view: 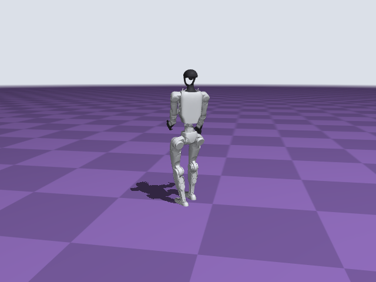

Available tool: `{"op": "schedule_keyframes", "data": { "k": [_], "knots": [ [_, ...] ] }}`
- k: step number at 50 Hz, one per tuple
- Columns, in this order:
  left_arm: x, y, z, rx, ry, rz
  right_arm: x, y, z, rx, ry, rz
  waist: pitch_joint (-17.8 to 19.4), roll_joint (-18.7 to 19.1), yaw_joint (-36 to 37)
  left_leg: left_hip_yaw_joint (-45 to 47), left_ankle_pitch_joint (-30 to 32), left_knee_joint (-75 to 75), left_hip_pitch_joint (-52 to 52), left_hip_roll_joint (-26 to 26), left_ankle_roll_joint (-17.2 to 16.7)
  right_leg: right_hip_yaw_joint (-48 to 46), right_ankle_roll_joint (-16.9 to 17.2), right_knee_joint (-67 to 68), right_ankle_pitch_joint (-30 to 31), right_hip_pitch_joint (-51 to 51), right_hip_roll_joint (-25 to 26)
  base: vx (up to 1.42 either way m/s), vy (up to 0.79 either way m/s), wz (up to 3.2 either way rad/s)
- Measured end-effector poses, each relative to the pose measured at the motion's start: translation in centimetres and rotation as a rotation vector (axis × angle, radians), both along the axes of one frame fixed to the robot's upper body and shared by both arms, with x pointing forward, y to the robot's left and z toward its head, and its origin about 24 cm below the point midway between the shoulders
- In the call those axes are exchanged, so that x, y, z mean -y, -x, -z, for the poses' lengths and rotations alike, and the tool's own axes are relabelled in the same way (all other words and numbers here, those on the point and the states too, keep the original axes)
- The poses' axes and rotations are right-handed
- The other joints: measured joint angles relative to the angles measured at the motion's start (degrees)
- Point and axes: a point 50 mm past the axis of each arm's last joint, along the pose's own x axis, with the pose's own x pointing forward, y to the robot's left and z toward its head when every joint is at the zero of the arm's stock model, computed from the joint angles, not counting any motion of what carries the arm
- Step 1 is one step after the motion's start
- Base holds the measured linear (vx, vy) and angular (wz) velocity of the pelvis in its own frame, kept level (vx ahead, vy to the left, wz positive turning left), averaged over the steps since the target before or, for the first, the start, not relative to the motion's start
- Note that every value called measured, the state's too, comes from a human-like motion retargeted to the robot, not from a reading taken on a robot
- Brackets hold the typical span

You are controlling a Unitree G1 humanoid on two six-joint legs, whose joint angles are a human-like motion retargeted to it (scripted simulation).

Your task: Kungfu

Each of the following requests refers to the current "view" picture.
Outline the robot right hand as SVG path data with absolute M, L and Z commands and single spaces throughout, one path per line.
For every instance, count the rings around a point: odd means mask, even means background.
M 201 125 L 200 129 L 198 127 L 194 127 L 195 131 L 198 132 L 198 134 L 201 134 L 201 132 L 202 132 L 202 126 L 203 125 Z

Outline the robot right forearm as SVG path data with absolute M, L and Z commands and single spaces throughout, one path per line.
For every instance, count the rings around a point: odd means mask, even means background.
M 205 116 L 201 116 L 200 119 L 199 119 L 199 121 L 198 121 L 198 123 L 197 123 L 197 125 L 196 125 L 196 127 L 198 127 L 200 129 L 201 125 L 203 125 L 203 123 L 204 123 L 205 118 L 206 118 L 206 115 Z

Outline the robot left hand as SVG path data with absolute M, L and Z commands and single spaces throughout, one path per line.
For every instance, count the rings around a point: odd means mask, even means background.
M 174 125 L 171 125 L 171 126 L 170 126 L 169 123 L 168 123 L 168 121 L 169 121 L 169 120 L 167 120 L 167 127 L 169 128 L 169 130 L 173 130 L 173 129 L 172 129 L 172 126 L 174 126 Z

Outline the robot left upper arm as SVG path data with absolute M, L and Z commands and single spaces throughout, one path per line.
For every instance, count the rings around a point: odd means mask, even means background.
M 172 92 L 170 94 L 170 107 L 172 110 L 172 116 L 176 116 L 179 114 L 177 104 L 178 104 L 178 100 L 180 99 L 180 97 L 181 97 L 181 92 Z

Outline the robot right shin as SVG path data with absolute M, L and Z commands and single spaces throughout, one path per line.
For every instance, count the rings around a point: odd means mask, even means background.
M 198 164 L 197 164 L 197 170 L 198 170 L 198 168 L 199 167 L 198 167 Z M 196 184 L 197 176 L 198 176 L 197 170 L 195 172 L 190 172 L 188 170 L 189 195 L 192 195 L 192 193 L 194 194 L 194 186 Z

